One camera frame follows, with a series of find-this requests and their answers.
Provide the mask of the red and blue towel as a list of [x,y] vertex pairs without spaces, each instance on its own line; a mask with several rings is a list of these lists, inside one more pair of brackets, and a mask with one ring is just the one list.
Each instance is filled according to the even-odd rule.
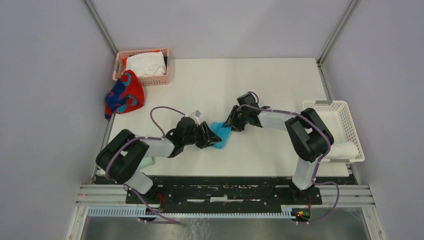
[[113,114],[138,110],[145,105],[145,101],[145,93],[138,77],[132,70],[126,70],[105,96],[104,117],[109,120]]

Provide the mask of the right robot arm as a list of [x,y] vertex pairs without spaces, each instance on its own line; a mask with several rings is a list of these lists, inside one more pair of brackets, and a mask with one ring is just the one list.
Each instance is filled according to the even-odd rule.
[[298,155],[295,173],[291,179],[289,199],[302,204],[309,198],[308,189],[315,184],[321,160],[330,152],[334,143],[324,121],[315,109],[308,107],[301,112],[259,106],[255,93],[248,92],[237,98],[224,127],[242,132],[246,125],[271,128],[288,133],[295,153]]

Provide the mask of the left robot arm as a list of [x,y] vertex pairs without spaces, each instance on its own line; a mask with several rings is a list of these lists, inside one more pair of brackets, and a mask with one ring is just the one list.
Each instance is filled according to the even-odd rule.
[[205,121],[196,123],[193,118],[184,116],[165,137],[137,136],[128,129],[121,130],[100,151],[95,163],[104,170],[107,179],[137,191],[138,197],[150,204],[156,200],[158,191],[139,168],[144,158],[174,158],[185,146],[203,149],[221,141]]

